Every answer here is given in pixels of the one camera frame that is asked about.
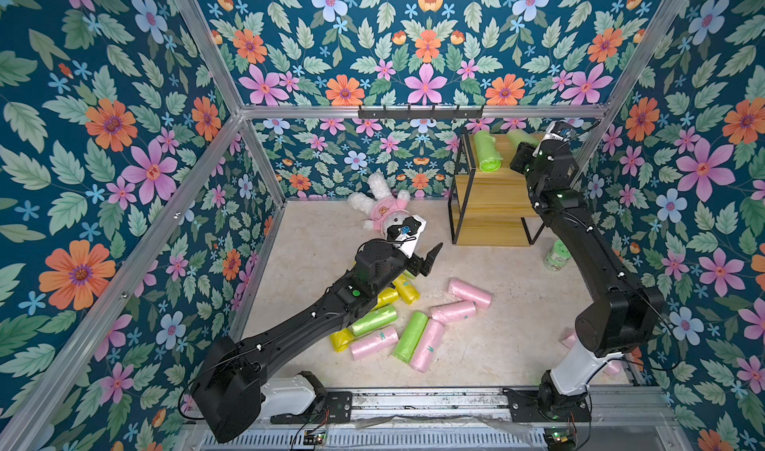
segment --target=floral wallpaper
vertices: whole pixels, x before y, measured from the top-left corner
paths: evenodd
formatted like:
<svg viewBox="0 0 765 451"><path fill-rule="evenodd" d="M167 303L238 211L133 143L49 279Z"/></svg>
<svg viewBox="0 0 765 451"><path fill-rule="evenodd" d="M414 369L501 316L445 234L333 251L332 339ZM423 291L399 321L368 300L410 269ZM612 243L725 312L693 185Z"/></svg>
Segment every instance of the floral wallpaper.
<svg viewBox="0 0 765 451"><path fill-rule="evenodd" d="M353 106L604 102L660 1L199 3L245 101Z"/></svg>
<svg viewBox="0 0 765 451"><path fill-rule="evenodd" d="M227 111L171 0L0 0L0 27L4 427ZM171 447L269 231L240 137L211 176L36 449Z"/></svg>
<svg viewBox="0 0 765 451"><path fill-rule="evenodd" d="M690 0L582 188L628 268L667 302L645 379L703 451L765 445L763 0Z"/></svg>

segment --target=green garbage bag roll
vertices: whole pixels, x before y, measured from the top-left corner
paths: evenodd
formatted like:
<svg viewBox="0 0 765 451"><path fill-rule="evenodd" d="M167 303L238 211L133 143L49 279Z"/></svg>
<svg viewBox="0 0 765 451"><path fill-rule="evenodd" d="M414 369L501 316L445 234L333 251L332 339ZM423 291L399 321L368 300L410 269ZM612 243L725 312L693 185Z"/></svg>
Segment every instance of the green garbage bag roll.
<svg viewBox="0 0 765 451"><path fill-rule="evenodd" d="M475 135L478 164L484 172L494 172L502 167L502 156L496 149L496 138L489 131L478 131Z"/></svg>
<svg viewBox="0 0 765 451"><path fill-rule="evenodd" d="M412 354L417 348L417 343L420 342L422 332L425 331L428 323L428 316L423 312L415 312L412 315L412 319L409 320L409 324L404 330L404 334L401 335L401 339L396 345L396 349L393 350L393 356L397 359L408 363L412 360Z"/></svg>
<svg viewBox="0 0 765 451"><path fill-rule="evenodd" d="M390 322L395 322L396 318L398 318L398 315L393 305L385 305L383 308L378 308L358 319L357 322L350 326L350 331L353 333L353 336L361 336Z"/></svg>

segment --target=orange flower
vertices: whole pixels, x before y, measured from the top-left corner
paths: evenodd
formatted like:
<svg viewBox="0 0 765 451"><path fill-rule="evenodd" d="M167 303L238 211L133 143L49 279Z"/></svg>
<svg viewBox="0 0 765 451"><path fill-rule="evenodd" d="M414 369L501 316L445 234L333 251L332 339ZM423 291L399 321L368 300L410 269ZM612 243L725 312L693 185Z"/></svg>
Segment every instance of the orange flower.
<svg viewBox="0 0 765 451"><path fill-rule="evenodd" d="M430 63L433 58L438 57L441 40L435 36L433 29L426 29L415 41L415 47L417 48L417 57L422 59L423 63Z"/></svg>
<svg viewBox="0 0 765 451"><path fill-rule="evenodd" d="M265 220L265 226L263 227L263 235L268 236L271 233L271 226L274 225L274 217L268 217Z"/></svg>
<svg viewBox="0 0 765 451"><path fill-rule="evenodd" d="M204 136L204 140L207 142L218 135L220 129L218 108L208 98L196 98L194 100L191 118L196 121L196 131L200 136Z"/></svg>
<svg viewBox="0 0 765 451"><path fill-rule="evenodd" d="M444 5L444 0L417 0L423 11L438 11Z"/></svg>
<svg viewBox="0 0 765 451"><path fill-rule="evenodd" d="M725 116L727 126L722 128L722 135L730 136L731 143L738 144L743 140L751 144L757 140L758 133L765 133L765 98L754 98L754 101L739 102L736 110Z"/></svg>
<svg viewBox="0 0 765 451"><path fill-rule="evenodd" d="M760 252L765 255L765 244L760 245ZM762 272L757 275L757 283L760 284L760 288L765 290L765 257L763 255L754 255L752 257L752 270L756 272Z"/></svg>
<svg viewBox="0 0 765 451"><path fill-rule="evenodd" d="M90 249L87 240L74 240L69 253L57 248L45 259L45 265L55 271L40 274L40 292L56 291L48 301L64 310L74 300L74 310L82 310L93 304L93 295L101 293L109 284L106 278L114 276L114 260L107 260L109 251L101 244Z"/></svg>
<svg viewBox="0 0 765 451"><path fill-rule="evenodd" d="M162 424L165 422L166 416L167 416L166 408L162 408L161 410L157 411L157 414L154 415L154 419L151 420L151 426L155 428L162 426Z"/></svg>
<svg viewBox="0 0 765 451"><path fill-rule="evenodd" d="M69 66L65 65L64 63L59 63L58 68L63 75L67 76L69 79L74 79L74 74L72 74L72 70L69 68Z"/></svg>
<svg viewBox="0 0 765 451"><path fill-rule="evenodd" d="M218 4L226 11L234 9L234 0L218 0Z"/></svg>
<svg viewBox="0 0 765 451"><path fill-rule="evenodd" d="M626 127L629 129L629 132L626 133L627 137L641 142L645 136L653 133L656 129L653 122L659 120L657 105L659 103L654 98L643 98L632 107L630 116L626 120Z"/></svg>
<svg viewBox="0 0 765 451"><path fill-rule="evenodd" d="M627 0L626 9L634 10L637 6L640 6L641 3L643 3L643 0Z"/></svg>
<svg viewBox="0 0 765 451"><path fill-rule="evenodd" d="M289 183L297 190L308 190L311 188L311 180L307 177L303 177L301 174L293 174L289 178Z"/></svg>
<svg viewBox="0 0 765 451"><path fill-rule="evenodd" d="M733 451L733 446L728 441L723 441L720 437L720 433L714 429L707 431L702 429L702 432L698 434L698 447L702 451Z"/></svg>
<svg viewBox="0 0 765 451"><path fill-rule="evenodd" d="M224 258L224 277L226 280L231 281L236 278L240 265L242 265L242 255L234 248Z"/></svg>
<svg viewBox="0 0 765 451"><path fill-rule="evenodd" d="M526 83L521 78L516 79L514 74L505 75L504 80L496 78L491 85L486 90L486 98L489 99L486 103L490 106L514 106L526 93L525 89L521 89Z"/></svg>
<svg viewBox="0 0 765 451"><path fill-rule="evenodd" d="M621 46L624 38L621 35L621 29L614 31L614 28L606 29L603 34L598 34L592 40L592 45L587 49L590 54L590 61L595 63L605 63L606 59L617 53L617 48Z"/></svg>
<svg viewBox="0 0 765 451"><path fill-rule="evenodd" d="M359 82L345 74L338 75L337 80L330 79L327 83L327 99L333 106L360 106L364 90L359 89Z"/></svg>
<svg viewBox="0 0 765 451"><path fill-rule="evenodd" d="M425 174L417 174L415 178L412 179L412 185L423 190L428 186L428 180L430 179Z"/></svg>
<svg viewBox="0 0 765 451"><path fill-rule="evenodd" d="M236 31L234 33L234 47L237 53L252 64L265 63L265 56L269 51L263 45L263 40L259 35L253 35L249 29L244 32Z"/></svg>
<svg viewBox="0 0 765 451"><path fill-rule="evenodd" d="M449 40L454 45L463 44L465 42L465 35L455 29L452 31L451 36L449 36Z"/></svg>
<svg viewBox="0 0 765 451"><path fill-rule="evenodd" d="M133 143L132 137L139 135L139 130L133 125L133 113L126 111L125 105L116 100L112 104L109 99L101 99L98 105L98 108L88 108L85 112L92 121L85 123L88 134L96 136L96 143L104 149L120 152L124 146Z"/></svg>

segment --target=green leaf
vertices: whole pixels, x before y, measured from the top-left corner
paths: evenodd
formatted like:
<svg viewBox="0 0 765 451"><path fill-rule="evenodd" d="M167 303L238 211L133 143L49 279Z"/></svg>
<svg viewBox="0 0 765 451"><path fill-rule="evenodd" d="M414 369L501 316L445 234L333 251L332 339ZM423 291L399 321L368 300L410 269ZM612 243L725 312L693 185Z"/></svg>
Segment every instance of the green leaf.
<svg viewBox="0 0 765 451"><path fill-rule="evenodd" d="M3 117L18 133L21 140L28 141L39 153L45 147L45 121L40 119L40 113L32 106L21 102L7 102L3 108Z"/></svg>

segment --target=light blue flower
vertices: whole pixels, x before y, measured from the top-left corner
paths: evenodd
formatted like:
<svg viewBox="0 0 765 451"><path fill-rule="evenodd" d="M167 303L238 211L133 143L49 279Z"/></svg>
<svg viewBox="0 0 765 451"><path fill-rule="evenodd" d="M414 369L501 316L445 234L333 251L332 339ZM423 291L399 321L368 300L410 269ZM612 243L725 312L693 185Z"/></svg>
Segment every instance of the light blue flower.
<svg viewBox="0 0 765 451"><path fill-rule="evenodd" d="M249 10L247 9L249 5L247 3L243 3L242 0L236 0L236 6L234 6L241 14L247 14L249 13Z"/></svg>
<svg viewBox="0 0 765 451"><path fill-rule="evenodd" d="M139 433L139 424L133 423L128 425L128 432L125 433L125 436L123 436L123 439L127 439L127 441L130 443L132 442L133 438L138 436Z"/></svg>
<svg viewBox="0 0 765 451"><path fill-rule="evenodd" d="M135 330L128 333L128 346L137 345L141 335L143 335L143 333L141 333L139 327L136 326Z"/></svg>
<svg viewBox="0 0 765 451"><path fill-rule="evenodd" d="M441 16L446 16L446 19L448 20L451 18L452 14L454 14L454 3L445 4L444 10L441 12Z"/></svg>
<svg viewBox="0 0 765 451"><path fill-rule="evenodd" d="M120 351L112 346L112 352L109 354L109 356L106 357L109 362L114 365L117 361L120 360Z"/></svg>
<svg viewBox="0 0 765 451"><path fill-rule="evenodd" d="M345 33L348 31L348 21L338 16L335 24L333 24L332 27L334 29L339 29L340 33Z"/></svg>
<svg viewBox="0 0 765 451"><path fill-rule="evenodd" d="M24 200L24 207L17 206L13 210L15 212L20 213L20 214L24 214L24 216L22 216L22 220L24 222L29 222L29 218L30 217L32 217L32 218L39 218L40 217L37 213L35 213L38 210L40 210L40 206L34 206L33 207L32 206L32 202L29 202L28 200Z"/></svg>
<svg viewBox="0 0 765 451"><path fill-rule="evenodd" d="M92 202L97 204L103 200L103 193L106 192L103 188L99 188L96 184L93 184L91 190L85 192L85 195L92 197Z"/></svg>
<svg viewBox="0 0 765 451"><path fill-rule="evenodd" d="M359 0L343 0L348 3L348 7L352 8L359 5Z"/></svg>
<svg viewBox="0 0 765 451"><path fill-rule="evenodd" d="M696 116L692 116L690 112L686 112L685 116L680 118L680 123L686 127L693 124L693 120L696 119Z"/></svg>
<svg viewBox="0 0 765 451"><path fill-rule="evenodd" d="M26 308L29 316L34 315L34 312L36 312L38 308L45 308L45 303L42 303L45 298L45 293L37 295L34 291L30 291L27 296L29 297L29 300L19 303L18 307L22 310Z"/></svg>
<svg viewBox="0 0 765 451"><path fill-rule="evenodd" d="M207 7L210 8L208 13L214 14L216 18L220 18L224 12L220 10L220 6L217 3L208 3Z"/></svg>
<svg viewBox="0 0 765 451"><path fill-rule="evenodd" d="M618 0L616 3L611 3L611 11L618 13L624 7L624 0Z"/></svg>
<svg viewBox="0 0 765 451"><path fill-rule="evenodd" d="M88 225L87 222L83 222L82 228L84 228L85 231L80 234L80 238L87 237L87 240L90 242L93 241L94 237L101 235L101 232L97 230L98 222L93 222L92 225Z"/></svg>
<svg viewBox="0 0 765 451"><path fill-rule="evenodd" d="M409 16L409 19L413 18L414 16L418 16L419 13L417 12L417 5L407 4L406 11L404 11L404 14L407 14Z"/></svg>
<svg viewBox="0 0 765 451"><path fill-rule="evenodd" d="M51 73L51 79L53 81L49 82L48 85L52 88L58 89L58 93L62 94L64 91L71 91L72 89L67 86L67 83L69 82L69 79L67 78L61 78L59 79L55 74Z"/></svg>

